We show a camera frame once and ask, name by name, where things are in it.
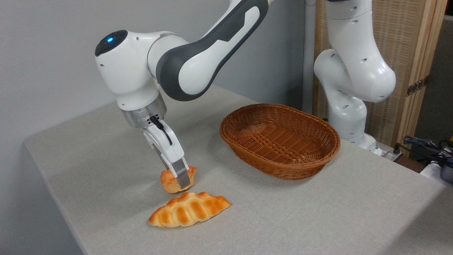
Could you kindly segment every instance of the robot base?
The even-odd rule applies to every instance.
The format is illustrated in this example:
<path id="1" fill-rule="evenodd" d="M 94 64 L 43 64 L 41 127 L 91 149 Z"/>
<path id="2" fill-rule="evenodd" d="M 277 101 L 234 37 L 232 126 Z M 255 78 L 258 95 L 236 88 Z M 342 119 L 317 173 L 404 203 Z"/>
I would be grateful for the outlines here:
<path id="1" fill-rule="evenodd" d="M 370 136 L 367 133 L 363 133 L 363 135 L 357 138 L 343 140 L 346 142 L 353 143 L 379 156 L 382 155 L 382 150 L 377 146 L 376 139 L 374 139 L 374 137 Z"/>

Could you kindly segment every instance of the gray tablecloth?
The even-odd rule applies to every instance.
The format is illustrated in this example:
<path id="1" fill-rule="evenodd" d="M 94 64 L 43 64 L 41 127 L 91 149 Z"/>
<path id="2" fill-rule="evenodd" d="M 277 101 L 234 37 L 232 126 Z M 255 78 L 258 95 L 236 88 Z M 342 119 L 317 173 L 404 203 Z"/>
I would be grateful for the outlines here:
<path id="1" fill-rule="evenodd" d="M 409 169 L 342 143 L 316 176 L 279 180 L 221 140 L 222 119 L 255 103 L 213 86 L 191 102 L 164 96 L 195 186 L 232 206 L 187 228 L 151 226 L 175 195 L 142 131 L 116 104 L 34 135 L 25 144 L 83 252 L 135 254 L 453 254 L 453 193 Z"/>

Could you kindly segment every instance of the croissant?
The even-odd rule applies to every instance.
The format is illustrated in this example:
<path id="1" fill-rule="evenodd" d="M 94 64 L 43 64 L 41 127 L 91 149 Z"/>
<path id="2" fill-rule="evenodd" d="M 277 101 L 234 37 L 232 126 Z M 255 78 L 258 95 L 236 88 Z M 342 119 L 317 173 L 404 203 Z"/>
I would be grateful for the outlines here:
<path id="1" fill-rule="evenodd" d="M 187 174 L 189 175 L 190 185 L 185 187 L 184 189 L 181 189 L 178 181 L 176 180 L 170 169 L 168 169 L 167 171 L 162 171 L 162 173 L 160 174 L 160 182 L 162 183 L 162 186 L 164 187 L 164 190 L 166 192 L 177 193 L 192 187 L 193 176 L 195 175 L 196 172 L 197 172 L 196 168 L 192 166 L 189 167 L 189 169 L 187 170 Z"/>
<path id="2" fill-rule="evenodd" d="M 187 227 L 211 219 L 230 205 L 222 196 L 186 192 L 157 209 L 149 218 L 149 223 L 159 227 Z"/>

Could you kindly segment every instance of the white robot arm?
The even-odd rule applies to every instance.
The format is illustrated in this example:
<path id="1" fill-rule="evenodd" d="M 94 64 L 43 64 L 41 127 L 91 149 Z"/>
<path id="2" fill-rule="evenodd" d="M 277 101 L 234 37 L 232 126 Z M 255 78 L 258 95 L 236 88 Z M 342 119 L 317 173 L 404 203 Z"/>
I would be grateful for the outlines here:
<path id="1" fill-rule="evenodd" d="M 143 129 L 182 188 L 190 184 L 188 165 L 178 139 L 163 121 L 167 108 L 157 83 L 179 101 L 203 95 L 224 63 L 264 19 L 272 1 L 230 0 L 227 12 L 194 43 L 169 31 L 119 30 L 96 47 L 97 66 L 127 122 Z"/>
<path id="2" fill-rule="evenodd" d="M 329 43 L 314 72 L 326 92 L 329 123 L 341 138 L 380 154 L 365 134 L 362 100 L 381 102 L 393 92 L 395 73 L 385 63 L 373 35 L 371 0 L 326 0 Z"/>

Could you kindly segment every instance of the wicker basket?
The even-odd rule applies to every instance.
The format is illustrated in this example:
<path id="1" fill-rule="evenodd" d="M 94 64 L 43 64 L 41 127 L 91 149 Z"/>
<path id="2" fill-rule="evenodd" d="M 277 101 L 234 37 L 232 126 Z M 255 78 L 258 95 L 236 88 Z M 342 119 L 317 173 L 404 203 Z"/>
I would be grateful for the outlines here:
<path id="1" fill-rule="evenodd" d="M 340 149 L 340 137 L 327 122 L 279 104 L 253 104 L 230 113 L 220 135 L 244 162 L 285 180 L 317 174 Z"/>

